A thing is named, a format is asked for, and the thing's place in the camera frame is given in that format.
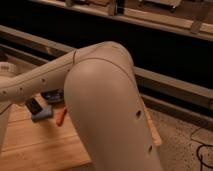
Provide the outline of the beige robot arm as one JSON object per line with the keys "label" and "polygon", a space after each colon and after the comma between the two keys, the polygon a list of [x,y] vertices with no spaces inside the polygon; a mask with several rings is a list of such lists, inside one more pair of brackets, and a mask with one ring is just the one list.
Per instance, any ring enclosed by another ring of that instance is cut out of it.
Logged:
{"label": "beige robot arm", "polygon": [[125,47],[94,44],[0,81],[0,101],[58,88],[96,171],[163,171]]}

